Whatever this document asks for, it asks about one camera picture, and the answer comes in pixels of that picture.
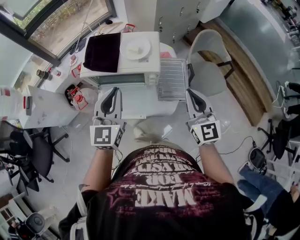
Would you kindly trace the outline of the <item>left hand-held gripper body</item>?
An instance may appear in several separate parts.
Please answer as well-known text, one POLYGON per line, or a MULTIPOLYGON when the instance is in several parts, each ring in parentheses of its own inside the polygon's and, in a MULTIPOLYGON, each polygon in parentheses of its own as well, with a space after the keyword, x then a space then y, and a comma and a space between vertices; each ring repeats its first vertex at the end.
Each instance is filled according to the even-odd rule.
POLYGON ((93 117, 90 126, 90 143, 100 150, 118 150, 121 139, 125 133, 126 122, 113 121, 93 117))

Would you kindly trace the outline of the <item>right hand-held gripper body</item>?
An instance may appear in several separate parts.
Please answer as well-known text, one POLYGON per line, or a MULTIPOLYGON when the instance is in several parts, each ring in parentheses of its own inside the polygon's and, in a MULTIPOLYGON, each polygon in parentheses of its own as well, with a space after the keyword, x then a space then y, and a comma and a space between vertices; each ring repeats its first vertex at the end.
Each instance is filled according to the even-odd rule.
POLYGON ((214 112, 193 118, 186 124, 199 147, 214 144, 221 139, 220 121, 214 112))

